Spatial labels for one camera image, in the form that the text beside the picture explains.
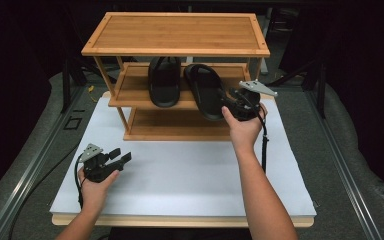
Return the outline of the white table cover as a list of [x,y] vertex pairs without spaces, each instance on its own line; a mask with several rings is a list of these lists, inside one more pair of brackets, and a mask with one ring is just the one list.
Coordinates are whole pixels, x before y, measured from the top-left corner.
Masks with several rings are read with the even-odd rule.
[[[105,153],[119,148],[132,160],[111,185],[104,215],[243,217],[237,160],[229,141],[125,141],[109,100],[98,101],[78,153],[93,143]],[[268,109],[266,175],[292,217],[316,210],[273,100]]]

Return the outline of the black slipper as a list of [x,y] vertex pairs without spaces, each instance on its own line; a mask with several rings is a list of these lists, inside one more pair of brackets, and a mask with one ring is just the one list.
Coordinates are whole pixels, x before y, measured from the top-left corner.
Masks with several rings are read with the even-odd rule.
[[217,72],[205,64],[190,64],[183,74],[203,117],[210,121],[222,120],[222,96],[226,90]]
[[180,98],[179,57],[156,57],[148,67],[148,91],[154,105],[172,107]]

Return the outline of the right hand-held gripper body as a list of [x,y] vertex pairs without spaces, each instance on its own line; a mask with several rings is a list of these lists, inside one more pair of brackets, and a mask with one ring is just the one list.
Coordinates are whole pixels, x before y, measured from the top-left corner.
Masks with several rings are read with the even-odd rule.
[[268,88],[258,80],[240,81],[237,97],[231,96],[232,106],[229,107],[233,116],[239,121],[255,118],[260,110],[262,95],[277,97],[278,93]]

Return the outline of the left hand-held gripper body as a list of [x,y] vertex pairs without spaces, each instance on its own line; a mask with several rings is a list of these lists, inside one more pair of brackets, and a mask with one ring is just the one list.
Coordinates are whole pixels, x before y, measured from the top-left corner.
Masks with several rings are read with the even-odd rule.
[[85,177],[95,183],[102,182],[116,170],[115,163],[106,164],[108,160],[110,160],[108,153],[104,154],[102,148],[92,143],[87,145],[79,158],[79,162],[83,164]]

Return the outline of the three-tier wooden shoe rack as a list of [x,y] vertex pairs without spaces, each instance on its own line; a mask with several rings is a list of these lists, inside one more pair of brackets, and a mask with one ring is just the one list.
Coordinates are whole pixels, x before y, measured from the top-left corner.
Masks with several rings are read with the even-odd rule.
[[126,141],[227,141],[228,126],[199,113],[186,83],[170,108],[155,106],[149,97],[147,62],[134,57],[270,56],[255,15],[242,13],[108,12],[82,49],[94,58],[109,89],[110,107],[117,109]]

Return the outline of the aluminium floor rail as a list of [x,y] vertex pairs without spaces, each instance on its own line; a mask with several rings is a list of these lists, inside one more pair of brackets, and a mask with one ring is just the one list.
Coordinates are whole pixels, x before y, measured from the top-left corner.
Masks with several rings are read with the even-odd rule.
[[346,160],[339,148],[339,145],[333,135],[333,132],[325,118],[322,117],[321,110],[317,107],[317,99],[313,92],[305,92],[313,114],[327,139],[331,152],[333,154],[333,162],[341,179],[342,185],[346,191],[348,199],[354,209],[355,215],[362,227],[367,240],[383,240],[378,227],[367,207],[365,200],[361,194],[359,187],[346,163]]
[[77,104],[84,91],[85,87],[75,87],[71,91],[68,106],[61,112],[63,93],[56,88],[52,89],[48,103],[29,138],[0,179],[0,239],[6,236],[21,203],[35,186],[51,146],[68,119],[68,113]]

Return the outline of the black metal stand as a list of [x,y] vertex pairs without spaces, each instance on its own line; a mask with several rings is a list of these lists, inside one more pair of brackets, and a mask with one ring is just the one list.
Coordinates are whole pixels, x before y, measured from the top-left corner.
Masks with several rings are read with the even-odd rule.
[[71,103],[69,62],[66,60],[62,70],[63,105],[61,113],[65,113]]

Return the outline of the person's right hand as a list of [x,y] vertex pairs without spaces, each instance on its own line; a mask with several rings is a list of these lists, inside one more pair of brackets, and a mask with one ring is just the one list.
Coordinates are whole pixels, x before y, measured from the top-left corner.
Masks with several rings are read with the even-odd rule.
[[223,106],[221,110],[229,125],[230,137],[235,151],[254,151],[255,141],[262,129],[260,120],[255,117],[248,121],[239,121],[226,106]]

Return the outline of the person's left hand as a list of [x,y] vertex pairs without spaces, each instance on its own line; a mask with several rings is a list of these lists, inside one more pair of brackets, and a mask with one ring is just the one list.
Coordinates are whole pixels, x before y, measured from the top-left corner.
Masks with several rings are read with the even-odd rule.
[[85,177],[83,169],[78,171],[81,181],[81,193],[83,196],[83,206],[81,213],[88,215],[99,215],[103,210],[110,186],[117,180],[119,171],[113,171],[105,180],[95,183]]

